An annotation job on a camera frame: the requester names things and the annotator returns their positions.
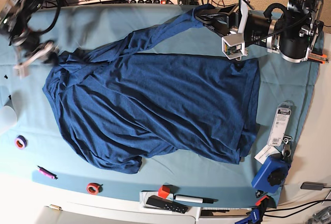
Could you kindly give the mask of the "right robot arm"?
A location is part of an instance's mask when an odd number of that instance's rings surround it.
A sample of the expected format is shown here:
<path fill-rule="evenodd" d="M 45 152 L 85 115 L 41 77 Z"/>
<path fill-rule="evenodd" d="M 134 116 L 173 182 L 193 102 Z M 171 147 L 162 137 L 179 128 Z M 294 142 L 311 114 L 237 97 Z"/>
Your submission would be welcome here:
<path fill-rule="evenodd" d="M 54 19 L 45 30 L 34 31 L 28 26 L 32 14 L 43 6 L 44 0 L 9 0 L 1 10 L 1 35 L 14 48 L 16 65 L 13 67 L 20 78 L 28 76 L 28 67 L 36 60 L 48 62 L 58 52 L 53 40 L 41 42 L 40 37 L 50 32 L 59 17 L 61 5 L 57 4 Z"/>

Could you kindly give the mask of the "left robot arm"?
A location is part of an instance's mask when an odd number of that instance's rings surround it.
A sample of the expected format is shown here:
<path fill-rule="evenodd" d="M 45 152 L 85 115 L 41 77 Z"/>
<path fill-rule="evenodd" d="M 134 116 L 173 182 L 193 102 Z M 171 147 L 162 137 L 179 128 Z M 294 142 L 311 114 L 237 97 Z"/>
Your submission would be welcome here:
<path fill-rule="evenodd" d="M 256 44 L 278 53 L 291 63 L 325 64 L 328 58 L 314 49 L 324 23 L 320 21 L 324 0 L 289 0 L 270 4 L 262 16 L 250 12 L 250 0 L 222 8 L 198 10 L 195 18 L 221 37 L 222 52 L 241 61 L 248 47 Z"/>

